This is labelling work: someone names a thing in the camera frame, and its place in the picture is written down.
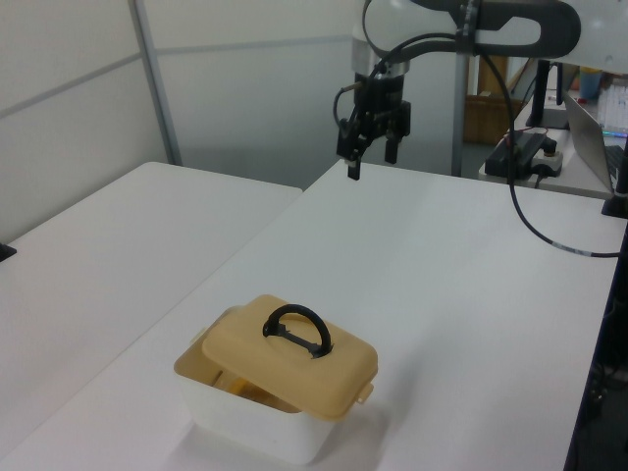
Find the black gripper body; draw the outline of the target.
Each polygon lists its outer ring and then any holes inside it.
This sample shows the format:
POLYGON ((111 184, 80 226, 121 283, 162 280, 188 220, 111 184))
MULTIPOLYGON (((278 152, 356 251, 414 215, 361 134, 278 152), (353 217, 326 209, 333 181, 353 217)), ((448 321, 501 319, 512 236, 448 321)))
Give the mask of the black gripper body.
POLYGON ((354 91, 355 116, 370 113, 373 116, 386 114, 407 118, 407 103, 403 100, 404 76, 368 78, 355 73, 354 78, 360 84, 354 91))

